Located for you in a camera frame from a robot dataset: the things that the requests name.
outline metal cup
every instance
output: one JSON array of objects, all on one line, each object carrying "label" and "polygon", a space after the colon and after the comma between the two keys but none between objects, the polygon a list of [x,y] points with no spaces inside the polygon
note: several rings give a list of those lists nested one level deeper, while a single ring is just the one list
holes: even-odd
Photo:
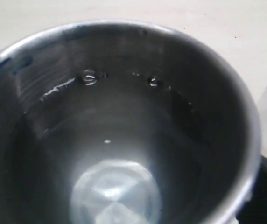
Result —
[{"label": "metal cup", "polygon": [[224,224],[259,164],[249,91],[185,34],[88,21],[0,52],[0,224]]}]

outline stainless steel mug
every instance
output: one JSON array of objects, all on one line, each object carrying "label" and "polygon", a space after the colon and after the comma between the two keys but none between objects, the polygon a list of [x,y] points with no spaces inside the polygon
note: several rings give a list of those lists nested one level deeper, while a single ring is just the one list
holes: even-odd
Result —
[{"label": "stainless steel mug", "polygon": [[0,224],[224,224],[259,163],[249,91],[185,34],[88,21],[0,52]]}]

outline white table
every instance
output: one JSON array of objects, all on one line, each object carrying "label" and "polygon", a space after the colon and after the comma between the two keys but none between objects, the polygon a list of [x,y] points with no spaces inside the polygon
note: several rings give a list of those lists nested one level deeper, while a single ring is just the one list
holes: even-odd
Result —
[{"label": "white table", "polygon": [[176,28],[224,57],[256,101],[267,85],[267,0],[0,0],[0,49],[42,29],[99,18]]}]

